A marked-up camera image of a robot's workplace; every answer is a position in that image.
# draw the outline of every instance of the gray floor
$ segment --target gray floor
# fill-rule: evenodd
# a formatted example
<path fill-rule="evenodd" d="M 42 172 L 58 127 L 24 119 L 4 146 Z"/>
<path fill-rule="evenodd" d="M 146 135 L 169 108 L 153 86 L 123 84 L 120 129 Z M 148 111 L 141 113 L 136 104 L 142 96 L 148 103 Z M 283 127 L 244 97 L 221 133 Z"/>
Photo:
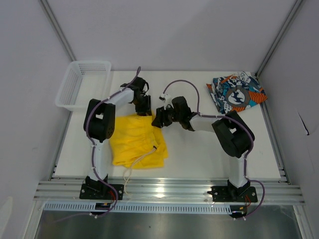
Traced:
<path fill-rule="evenodd" d="M 110 213 L 103 218 L 45 211 L 37 239 L 301 239 L 291 206 L 263 206 L 247 221 L 227 215 Z"/>

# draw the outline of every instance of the colorful patterned fabric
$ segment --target colorful patterned fabric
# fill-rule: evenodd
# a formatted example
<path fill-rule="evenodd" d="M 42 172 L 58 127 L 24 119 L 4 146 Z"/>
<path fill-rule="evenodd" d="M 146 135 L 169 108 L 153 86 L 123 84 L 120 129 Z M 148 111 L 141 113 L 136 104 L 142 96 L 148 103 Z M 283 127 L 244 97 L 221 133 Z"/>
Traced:
<path fill-rule="evenodd" d="M 222 114 L 230 111 L 243 111 L 267 99 L 265 91 L 257 81 L 245 72 L 214 78 L 206 84 L 208 91 Z"/>

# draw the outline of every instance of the yellow cloth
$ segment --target yellow cloth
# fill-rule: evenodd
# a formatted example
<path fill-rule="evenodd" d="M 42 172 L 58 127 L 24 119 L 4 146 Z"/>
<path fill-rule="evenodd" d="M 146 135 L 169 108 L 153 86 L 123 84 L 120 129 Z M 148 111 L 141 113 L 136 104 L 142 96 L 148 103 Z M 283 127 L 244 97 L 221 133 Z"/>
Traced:
<path fill-rule="evenodd" d="M 133 169 L 156 168 L 164 166 L 168 157 L 167 147 L 161 129 L 152 126 L 152 116 L 116 117 L 115 130 L 109 142 L 113 152 L 113 165 L 130 167 L 131 164 L 146 153 Z"/>

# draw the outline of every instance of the white table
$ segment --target white table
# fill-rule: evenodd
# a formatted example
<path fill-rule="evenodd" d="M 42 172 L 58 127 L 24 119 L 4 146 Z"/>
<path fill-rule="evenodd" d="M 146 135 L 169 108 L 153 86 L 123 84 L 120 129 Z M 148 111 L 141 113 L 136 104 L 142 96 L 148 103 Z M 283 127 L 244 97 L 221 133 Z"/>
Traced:
<path fill-rule="evenodd" d="M 219 114 L 206 83 L 212 78 L 228 76 L 234 72 L 187 72 L 187 71 L 141 71 L 140 77 L 150 85 L 152 110 L 162 106 L 159 95 L 173 80 L 185 79 L 193 82 L 200 94 L 200 111 L 207 115 Z M 118 90 L 122 83 L 128 83 L 135 75 L 133 71 L 111 73 L 110 93 Z M 189 107 L 195 111 L 197 96 L 194 88 L 186 83 L 175 83 L 167 91 L 173 98 L 184 96 Z M 135 112 L 134 105 L 127 104 L 117 110 L 117 116 Z M 90 142 L 83 130 L 85 111 L 73 112 L 58 160 L 55 176 L 83 177 L 90 169 Z M 248 157 L 248 176 L 251 179 L 279 180 L 280 174 L 268 136 L 260 106 L 239 113 L 255 135 L 254 149 Z M 133 170 L 132 178 L 187 178 L 216 179 L 228 178 L 229 156 L 223 151 L 215 134 L 210 132 L 184 130 L 173 123 L 162 129 L 168 147 L 169 157 L 164 168 Z M 110 177 L 122 177 L 125 168 L 110 163 Z"/>

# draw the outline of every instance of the white plastic basket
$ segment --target white plastic basket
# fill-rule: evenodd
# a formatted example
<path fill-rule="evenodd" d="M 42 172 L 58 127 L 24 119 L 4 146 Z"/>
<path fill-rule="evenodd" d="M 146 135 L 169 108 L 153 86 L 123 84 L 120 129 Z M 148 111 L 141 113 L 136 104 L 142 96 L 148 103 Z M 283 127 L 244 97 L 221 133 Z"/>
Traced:
<path fill-rule="evenodd" d="M 108 61 L 71 62 L 55 98 L 56 106 L 73 111 L 86 109 L 91 99 L 102 100 L 110 88 L 110 71 Z"/>

